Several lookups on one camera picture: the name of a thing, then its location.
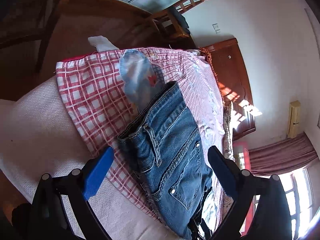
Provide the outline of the orange fringed blanket edge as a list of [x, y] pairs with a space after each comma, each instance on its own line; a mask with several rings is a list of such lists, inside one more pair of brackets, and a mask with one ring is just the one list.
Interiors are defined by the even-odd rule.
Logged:
[[210, 68], [211, 68], [211, 70], [212, 70], [212, 72], [213, 72], [213, 75], [214, 75], [214, 77], [215, 77], [215, 81], [216, 81], [216, 83], [217, 83], [217, 86], [218, 86], [218, 89], [219, 89], [219, 92], [220, 92], [220, 95], [221, 95], [221, 98], [222, 98], [222, 101], [224, 101], [224, 96], [223, 96], [222, 91], [221, 91], [220, 86], [219, 86], [219, 81], [218, 81], [218, 78], [217, 78], [217, 73], [216, 73], [216, 71], [215, 71], [215, 69], [214, 69], [214, 66], [213, 66], [211, 53], [210, 53], [209, 50], [206, 49], [206, 48], [200, 48], [200, 54], [201, 54], [201, 56], [204, 56], [205, 61], [210, 65]]

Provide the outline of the brown wooden chair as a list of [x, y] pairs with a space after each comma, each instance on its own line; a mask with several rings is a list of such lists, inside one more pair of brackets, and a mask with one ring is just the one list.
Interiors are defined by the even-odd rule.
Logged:
[[204, 0], [179, 0], [170, 7], [149, 16], [146, 21], [170, 39], [190, 36], [189, 25], [183, 14], [203, 3]]

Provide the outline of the white wall socket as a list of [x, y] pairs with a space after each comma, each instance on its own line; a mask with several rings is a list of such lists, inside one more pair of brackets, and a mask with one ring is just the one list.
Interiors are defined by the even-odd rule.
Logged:
[[215, 32], [218, 34], [218, 33], [220, 33], [220, 27], [219, 27], [219, 25], [216, 23], [216, 24], [213, 24], [213, 28], [214, 28], [214, 30], [215, 30]]

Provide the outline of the blue denim jeans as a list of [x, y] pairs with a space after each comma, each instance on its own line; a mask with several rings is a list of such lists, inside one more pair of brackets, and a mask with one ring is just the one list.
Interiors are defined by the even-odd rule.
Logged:
[[194, 239], [213, 171], [176, 81], [161, 89], [119, 135], [118, 144], [153, 213], [182, 239]]

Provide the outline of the pink plaid cartoon bed sheet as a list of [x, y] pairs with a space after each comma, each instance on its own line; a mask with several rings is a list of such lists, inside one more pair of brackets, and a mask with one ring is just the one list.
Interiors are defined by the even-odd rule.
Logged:
[[169, 81], [177, 81], [199, 127], [202, 147], [222, 148], [223, 103], [210, 64], [198, 50], [111, 50], [56, 64], [63, 104], [92, 156], [114, 149], [108, 180], [147, 216], [148, 205], [117, 145], [118, 135]]

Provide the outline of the floral cream quilt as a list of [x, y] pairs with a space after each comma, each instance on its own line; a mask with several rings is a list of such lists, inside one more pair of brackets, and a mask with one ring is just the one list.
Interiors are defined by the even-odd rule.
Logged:
[[[226, 159], [235, 161], [233, 153], [233, 127], [232, 127], [233, 103], [231, 100], [225, 100], [223, 108], [223, 128], [225, 135], [223, 137], [222, 154]], [[223, 193], [222, 218], [224, 219], [233, 204], [232, 197]]]

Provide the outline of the wall air conditioner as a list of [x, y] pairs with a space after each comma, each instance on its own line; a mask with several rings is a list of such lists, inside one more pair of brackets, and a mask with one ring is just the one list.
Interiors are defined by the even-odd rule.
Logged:
[[288, 138], [294, 138], [298, 134], [299, 123], [300, 123], [300, 107], [301, 107], [301, 104], [298, 100], [290, 102], [289, 122], [288, 122], [288, 129], [287, 129]]

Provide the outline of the window with frame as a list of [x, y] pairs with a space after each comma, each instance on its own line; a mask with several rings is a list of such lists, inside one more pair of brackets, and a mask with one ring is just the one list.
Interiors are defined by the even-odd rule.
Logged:
[[289, 206], [292, 239], [299, 239], [306, 234], [314, 217], [310, 176], [306, 168], [300, 168], [279, 178]]

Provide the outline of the brown wooden headboard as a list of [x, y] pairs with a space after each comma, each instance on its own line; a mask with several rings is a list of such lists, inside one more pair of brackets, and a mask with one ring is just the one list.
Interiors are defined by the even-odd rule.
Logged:
[[250, 112], [253, 98], [247, 69], [236, 38], [205, 46], [212, 55], [219, 86], [225, 100], [233, 103], [233, 139], [255, 131], [255, 117]]

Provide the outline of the mauve window curtain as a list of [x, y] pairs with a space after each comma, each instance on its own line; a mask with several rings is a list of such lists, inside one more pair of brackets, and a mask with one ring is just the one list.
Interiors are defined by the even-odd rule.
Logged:
[[305, 133], [295, 138], [250, 149], [248, 152], [251, 171], [257, 176], [292, 172], [318, 159], [316, 150]]

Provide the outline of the dark clothes on chair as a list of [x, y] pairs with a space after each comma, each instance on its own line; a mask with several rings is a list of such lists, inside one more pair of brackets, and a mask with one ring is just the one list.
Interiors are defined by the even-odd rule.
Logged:
[[185, 30], [187, 33], [190, 33], [189, 25], [186, 22], [185, 17], [180, 12], [178, 12], [178, 10], [174, 6], [168, 7], [168, 12], [172, 14], [174, 19], [178, 22], [183, 30]]

